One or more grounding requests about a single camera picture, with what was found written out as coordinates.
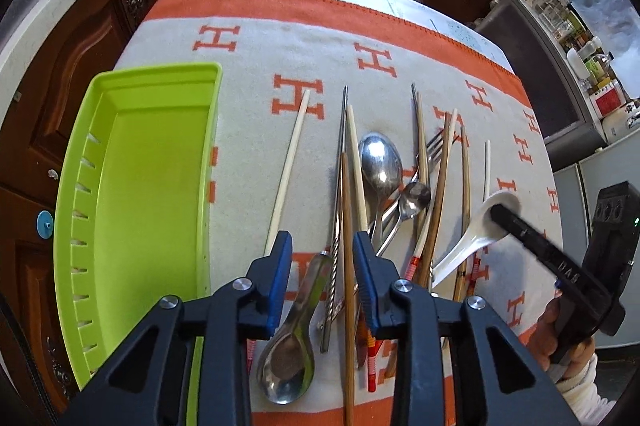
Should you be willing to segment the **right hand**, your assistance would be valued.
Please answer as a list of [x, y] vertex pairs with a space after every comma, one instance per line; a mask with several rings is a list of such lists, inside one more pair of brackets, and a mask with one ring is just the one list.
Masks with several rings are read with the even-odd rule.
[[[529, 337], [527, 350], [539, 363], [544, 371], [548, 371], [551, 365], [550, 357], [558, 348], [558, 337], [556, 337], [555, 322], [560, 314], [560, 299], [552, 299], [544, 313], [539, 316], [535, 331]], [[564, 372], [564, 378], [577, 375], [590, 361], [594, 351], [596, 351], [596, 341], [591, 336], [576, 346], [570, 348], [570, 364]]]

